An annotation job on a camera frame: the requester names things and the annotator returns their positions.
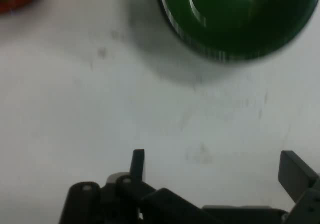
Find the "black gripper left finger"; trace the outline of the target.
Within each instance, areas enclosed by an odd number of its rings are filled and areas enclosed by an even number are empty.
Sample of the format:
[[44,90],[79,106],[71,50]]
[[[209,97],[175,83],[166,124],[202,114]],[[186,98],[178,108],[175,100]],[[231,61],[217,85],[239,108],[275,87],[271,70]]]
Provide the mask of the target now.
[[61,224],[213,224],[213,216],[169,189],[143,181],[145,151],[135,149],[130,171],[100,187],[81,182],[69,189]]

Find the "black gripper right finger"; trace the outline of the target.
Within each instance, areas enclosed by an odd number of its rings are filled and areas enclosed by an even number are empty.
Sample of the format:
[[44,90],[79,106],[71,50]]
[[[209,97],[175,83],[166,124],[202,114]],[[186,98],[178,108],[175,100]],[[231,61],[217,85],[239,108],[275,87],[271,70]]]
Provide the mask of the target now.
[[282,151],[278,180],[295,202],[285,224],[320,222],[320,175],[294,151]]

